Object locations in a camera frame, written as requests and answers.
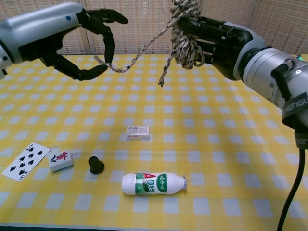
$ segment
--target rope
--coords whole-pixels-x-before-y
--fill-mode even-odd
[[[200,0],[172,0],[173,7],[171,8],[172,17],[168,22],[165,29],[156,34],[149,42],[147,42],[144,47],[137,53],[136,57],[131,61],[131,63],[125,68],[118,68],[112,64],[107,64],[101,60],[97,55],[94,59],[99,62],[99,64],[104,64],[108,66],[115,72],[123,73],[128,71],[136,61],[139,59],[141,54],[161,35],[166,33],[170,28],[171,30],[171,42],[172,42],[172,52],[164,66],[163,73],[158,81],[161,87],[164,84],[164,77],[171,65],[171,61],[175,58],[178,64],[181,64],[185,69],[192,69],[193,66],[200,67],[203,65],[205,59],[202,53],[201,47],[196,43],[197,37],[191,35],[185,35],[184,32],[179,28],[178,21],[181,18],[188,18],[194,21],[198,20],[200,15]]]

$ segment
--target white plastic bottle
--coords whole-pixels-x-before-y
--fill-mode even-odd
[[[128,173],[122,178],[126,195],[175,194],[187,189],[185,177],[174,173]]]

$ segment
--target small box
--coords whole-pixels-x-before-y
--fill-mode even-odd
[[[53,172],[72,166],[74,164],[69,150],[65,150],[58,154],[51,154],[48,156],[48,160],[49,167]]]
[[[126,132],[127,139],[143,139],[150,138],[150,127],[148,126],[128,126]]]

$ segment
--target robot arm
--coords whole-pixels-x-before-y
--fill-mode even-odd
[[[265,99],[283,109],[283,112],[295,109],[300,104],[308,105],[306,96],[300,103],[294,102],[287,107],[288,104],[281,92],[283,83],[290,91],[289,99],[296,99],[307,92],[308,63],[305,61],[266,47],[261,36],[249,28],[233,23],[200,17],[197,22],[182,19],[179,21],[179,26],[185,33],[198,37],[197,42],[204,52],[205,62],[215,66],[226,78],[241,80]],[[281,73],[283,83],[280,84],[278,80],[277,84],[273,73],[281,72],[281,65],[287,68]],[[307,109],[297,113],[297,118],[308,128]],[[293,128],[287,120],[283,122]]]
[[[64,36],[78,27],[101,34],[105,43],[105,60],[112,62],[115,43],[106,23],[128,23],[128,19],[111,9],[86,11],[79,3],[68,2],[25,13],[0,22],[0,79],[12,64],[40,59],[47,67],[72,79],[90,80],[103,73],[107,66],[79,70],[72,62],[57,54]]]

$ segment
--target black rubber stopper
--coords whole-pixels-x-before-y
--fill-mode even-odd
[[[90,172],[93,174],[100,174],[105,169],[104,163],[100,161],[96,156],[90,157],[88,163],[90,165]]]

